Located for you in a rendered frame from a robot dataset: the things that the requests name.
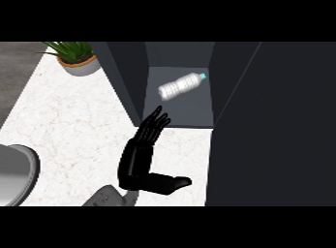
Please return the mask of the grey round appliance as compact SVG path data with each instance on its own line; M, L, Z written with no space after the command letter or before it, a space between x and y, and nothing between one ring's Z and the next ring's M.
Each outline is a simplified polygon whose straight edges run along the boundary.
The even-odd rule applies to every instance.
M35 151L20 144L0 144L0 206L19 206L23 203L38 174Z

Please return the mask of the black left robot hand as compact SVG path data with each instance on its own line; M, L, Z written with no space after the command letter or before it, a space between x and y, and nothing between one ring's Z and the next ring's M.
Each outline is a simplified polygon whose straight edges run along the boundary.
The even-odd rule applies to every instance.
M188 177L150 172L153 146L166 124L168 115L162 113L162 107L156 107L126 141L118 167L119 187L126 191L146 191L168 196L191 185Z

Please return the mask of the green potted plant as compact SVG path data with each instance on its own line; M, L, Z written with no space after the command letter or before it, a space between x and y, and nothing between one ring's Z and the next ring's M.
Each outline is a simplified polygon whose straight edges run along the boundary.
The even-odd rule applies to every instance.
M42 54L53 55L64 71L75 77L91 75L100 64L91 46L87 42L44 42L53 52L42 51Z

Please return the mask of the dark grey cabinet door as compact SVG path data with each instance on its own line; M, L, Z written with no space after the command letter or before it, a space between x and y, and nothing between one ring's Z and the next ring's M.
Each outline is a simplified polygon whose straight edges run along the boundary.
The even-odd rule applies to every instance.
M336 205L336 42L260 44L212 131L206 205Z

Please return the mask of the clear plastic water bottle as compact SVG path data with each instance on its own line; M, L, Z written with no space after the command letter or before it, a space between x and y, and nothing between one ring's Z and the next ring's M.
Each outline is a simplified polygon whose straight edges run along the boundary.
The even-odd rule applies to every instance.
M171 100L179 94L193 90L206 79L206 74L190 73L179 77L176 80L165 83L157 87L157 93L163 101Z

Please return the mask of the dark grey cabinet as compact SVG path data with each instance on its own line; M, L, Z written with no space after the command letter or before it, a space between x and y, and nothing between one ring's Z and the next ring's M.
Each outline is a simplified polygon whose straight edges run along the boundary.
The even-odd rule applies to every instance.
M134 125L160 109L171 128L215 126L256 42L92 42L90 46Z

